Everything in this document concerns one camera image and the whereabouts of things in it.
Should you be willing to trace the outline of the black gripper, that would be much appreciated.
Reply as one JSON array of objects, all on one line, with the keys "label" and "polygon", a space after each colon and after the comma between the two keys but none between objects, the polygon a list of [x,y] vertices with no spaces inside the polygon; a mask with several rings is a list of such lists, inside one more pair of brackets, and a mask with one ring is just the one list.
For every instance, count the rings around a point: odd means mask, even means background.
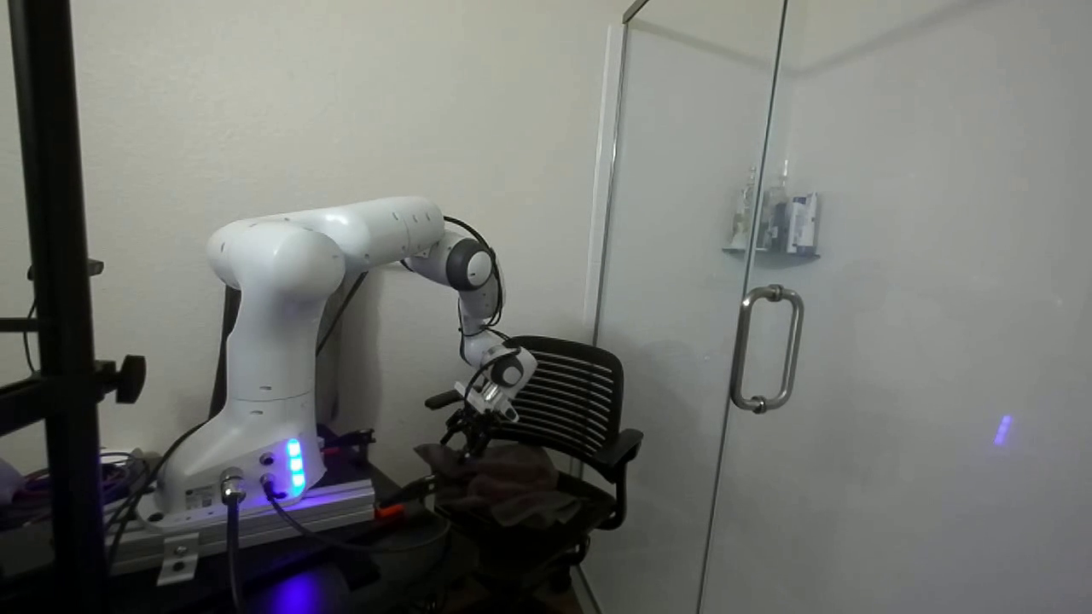
[{"label": "black gripper", "polygon": [[488,429],[511,409],[511,393],[506,387],[457,387],[462,409],[452,417],[440,445],[448,449],[462,449],[462,437],[468,445],[468,458],[481,458],[488,446]]}]

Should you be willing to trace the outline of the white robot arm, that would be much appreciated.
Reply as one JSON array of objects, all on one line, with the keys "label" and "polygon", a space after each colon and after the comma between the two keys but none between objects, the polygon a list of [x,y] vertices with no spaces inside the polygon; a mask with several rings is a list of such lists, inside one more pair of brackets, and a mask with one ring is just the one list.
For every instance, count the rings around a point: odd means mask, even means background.
[{"label": "white robot arm", "polygon": [[225,339],[225,401],[164,465],[161,505],[198,513],[225,470],[242,488],[305,498],[325,474],[318,441],[318,339],[333,293],[360,274],[403,260],[457,293],[462,395],[479,412],[511,412],[539,362],[500,331],[502,276],[491,250],[430,198],[377,198],[261,214],[208,239],[214,276],[241,293]]}]

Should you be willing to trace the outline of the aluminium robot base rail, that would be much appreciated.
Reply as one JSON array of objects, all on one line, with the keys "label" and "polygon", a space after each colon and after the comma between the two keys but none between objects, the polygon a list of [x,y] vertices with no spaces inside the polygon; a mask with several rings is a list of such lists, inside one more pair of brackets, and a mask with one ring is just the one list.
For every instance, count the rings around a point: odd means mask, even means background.
[{"label": "aluminium robot base rail", "polygon": [[[241,546],[272,546],[301,538],[305,533],[354,528],[377,518],[377,488],[368,478],[316,488],[301,498],[270,500],[261,488],[241,505]],[[110,563],[112,578],[155,573],[161,587],[189,583],[198,567],[225,551],[230,508],[214,500],[211,508],[164,515],[157,521],[139,521],[121,538]]]}]

